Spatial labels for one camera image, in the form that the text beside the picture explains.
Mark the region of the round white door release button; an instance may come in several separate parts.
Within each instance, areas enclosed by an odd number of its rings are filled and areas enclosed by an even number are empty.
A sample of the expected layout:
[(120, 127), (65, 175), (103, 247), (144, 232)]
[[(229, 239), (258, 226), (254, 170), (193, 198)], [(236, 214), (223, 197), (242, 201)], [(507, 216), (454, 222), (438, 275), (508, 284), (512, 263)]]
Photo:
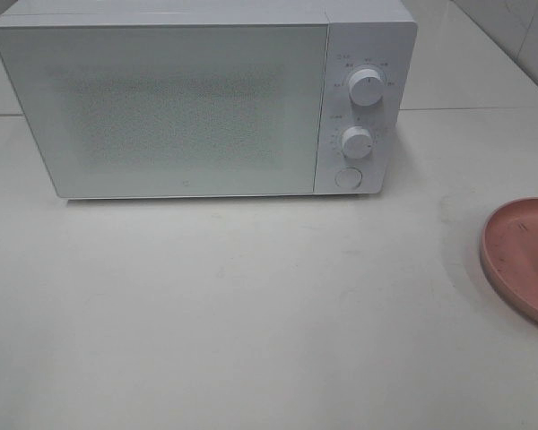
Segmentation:
[(344, 168), (335, 175), (335, 183), (342, 189), (357, 189), (362, 181), (362, 173), (357, 168)]

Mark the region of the pink round plate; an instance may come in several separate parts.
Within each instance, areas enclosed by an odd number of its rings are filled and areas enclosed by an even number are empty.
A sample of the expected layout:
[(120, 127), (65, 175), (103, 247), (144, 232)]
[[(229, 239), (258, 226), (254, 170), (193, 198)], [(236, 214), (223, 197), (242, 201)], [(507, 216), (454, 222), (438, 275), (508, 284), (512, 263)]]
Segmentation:
[(538, 324), (538, 197), (507, 202), (480, 237), (484, 275), (514, 310)]

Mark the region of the white microwave door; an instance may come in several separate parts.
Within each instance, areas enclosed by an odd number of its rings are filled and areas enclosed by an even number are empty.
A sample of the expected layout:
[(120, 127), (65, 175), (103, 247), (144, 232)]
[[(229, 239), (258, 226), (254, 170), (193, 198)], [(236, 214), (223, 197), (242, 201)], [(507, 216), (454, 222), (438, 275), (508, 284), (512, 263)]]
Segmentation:
[(309, 194), (327, 28), (0, 29), (67, 199)]

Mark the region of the white lower microwave knob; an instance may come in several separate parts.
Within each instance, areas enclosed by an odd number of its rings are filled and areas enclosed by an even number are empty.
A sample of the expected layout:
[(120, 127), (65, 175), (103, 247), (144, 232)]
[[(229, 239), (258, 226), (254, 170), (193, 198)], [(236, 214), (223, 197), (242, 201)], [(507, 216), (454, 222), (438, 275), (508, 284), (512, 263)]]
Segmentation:
[(373, 137), (364, 127), (353, 126), (341, 135), (343, 156), (347, 159), (363, 159), (372, 151)]

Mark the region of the white microwave knob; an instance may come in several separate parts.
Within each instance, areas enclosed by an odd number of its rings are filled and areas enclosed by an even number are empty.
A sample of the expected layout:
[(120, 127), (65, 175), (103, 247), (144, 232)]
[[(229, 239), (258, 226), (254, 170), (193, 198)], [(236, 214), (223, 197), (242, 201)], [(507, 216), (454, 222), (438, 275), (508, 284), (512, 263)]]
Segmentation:
[(347, 159), (363, 159), (372, 151), (373, 137), (364, 127), (353, 126), (341, 135), (343, 156)]
[(347, 84), (351, 102), (359, 107), (369, 107), (383, 98), (386, 81), (377, 68), (365, 66), (352, 72)]

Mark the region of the white upper microwave knob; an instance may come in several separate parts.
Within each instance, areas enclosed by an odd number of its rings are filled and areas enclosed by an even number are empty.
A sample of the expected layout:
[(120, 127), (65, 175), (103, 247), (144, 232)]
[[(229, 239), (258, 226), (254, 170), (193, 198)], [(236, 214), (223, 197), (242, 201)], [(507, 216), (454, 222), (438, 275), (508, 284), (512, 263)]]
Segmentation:
[(369, 107), (383, 98), (386, 81), (377, 68), (365, 66), (352, 72), (347, 84), (351, 102), (359, 107)]

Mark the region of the white microwave oven body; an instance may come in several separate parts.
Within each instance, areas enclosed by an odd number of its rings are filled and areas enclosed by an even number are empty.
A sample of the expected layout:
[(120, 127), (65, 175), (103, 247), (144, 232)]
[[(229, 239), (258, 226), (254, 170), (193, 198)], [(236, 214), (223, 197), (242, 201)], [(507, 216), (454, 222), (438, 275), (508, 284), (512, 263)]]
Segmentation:
[[(399, 1), (18, 1), (0, 15), (0, 29), (317, 25), (326, 26), (327, 39), (312, 192), (153, 198), (375, 194), (383, 184), (418, 31)], [(377, 68), (386, 85), (379, 102), (359, 107), (351, 102), (347, 81), (365, 66)], [(366, 158), (343, 156), (341, 135), (353, 126), (373, 137)], [(335, 183), (344, 168), (362, 173), (357, 189)]]

